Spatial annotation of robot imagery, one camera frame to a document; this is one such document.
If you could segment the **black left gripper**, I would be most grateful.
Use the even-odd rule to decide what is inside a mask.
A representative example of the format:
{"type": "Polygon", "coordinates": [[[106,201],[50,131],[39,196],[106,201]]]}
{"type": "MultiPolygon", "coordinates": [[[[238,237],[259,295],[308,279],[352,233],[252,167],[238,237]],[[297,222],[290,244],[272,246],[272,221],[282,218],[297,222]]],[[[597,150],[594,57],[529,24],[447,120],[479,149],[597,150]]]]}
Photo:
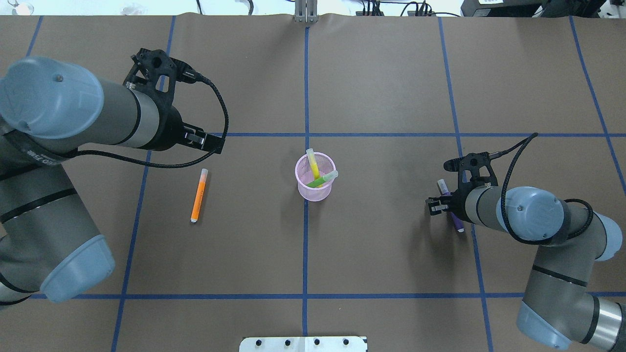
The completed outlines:
{"type": "Polygon", "coordinates": [[[159,127],[156,135],[156,150],[168,150],[176,144],[208,153],[221,154],[225,137],[206,134],[201,128],[184,123],[178,109],[170,107],[165,115],[163,127],[159,127]]]}

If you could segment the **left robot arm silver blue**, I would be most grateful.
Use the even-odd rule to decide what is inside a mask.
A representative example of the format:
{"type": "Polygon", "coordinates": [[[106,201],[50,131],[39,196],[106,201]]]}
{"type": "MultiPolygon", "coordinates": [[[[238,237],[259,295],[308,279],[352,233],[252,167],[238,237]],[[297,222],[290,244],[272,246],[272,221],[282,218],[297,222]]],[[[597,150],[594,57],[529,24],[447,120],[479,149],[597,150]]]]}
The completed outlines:
{"type": "Polygon", "coordinates": [[[29,56],[1,78],[1,309],[36,293],[60,303],[114,272],[107,239],[63,163],[87,155],[181,169],[221,154],[229,114],[216,85],[163,50],[140,49],[124,82],[74,63],[29,56]],[[185,123],[178,83],[208,85],[221,136],[185,123]]]}

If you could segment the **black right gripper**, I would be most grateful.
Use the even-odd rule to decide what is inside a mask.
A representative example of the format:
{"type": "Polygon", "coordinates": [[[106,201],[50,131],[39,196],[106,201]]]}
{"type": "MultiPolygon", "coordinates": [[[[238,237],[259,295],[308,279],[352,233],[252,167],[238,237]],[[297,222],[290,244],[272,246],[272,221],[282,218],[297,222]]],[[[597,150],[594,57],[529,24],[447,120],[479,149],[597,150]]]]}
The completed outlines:
{"type": "Polygon", "coordinates": [[[457,218],[468,218],[466,203],[469,194],[470,189],[457,189],[455,192],[442,197],[427,198],[425,205],[430,216],[449,212],[457,218]]]}

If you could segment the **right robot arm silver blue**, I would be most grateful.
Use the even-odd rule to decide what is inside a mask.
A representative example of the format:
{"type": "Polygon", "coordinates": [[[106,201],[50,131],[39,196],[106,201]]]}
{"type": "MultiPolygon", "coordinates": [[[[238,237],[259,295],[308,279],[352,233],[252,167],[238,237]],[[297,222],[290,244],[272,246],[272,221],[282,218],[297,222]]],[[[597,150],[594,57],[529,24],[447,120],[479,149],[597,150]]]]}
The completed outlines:
{"type": "Polygon", "coordinates": [[[594,263],[611,259],[622,245],[614,220],[528,186],[507,190],[505,198],[501,187],[481,186],[461,202],[439,196],[425,203],[432,215],[452,212],[503,232],[505,205],[514,233],[538,246],[516,321],[528,338],[557,350],[573,342],[604,352],[625,350],[625,305],[587,292],[594,263]]]}

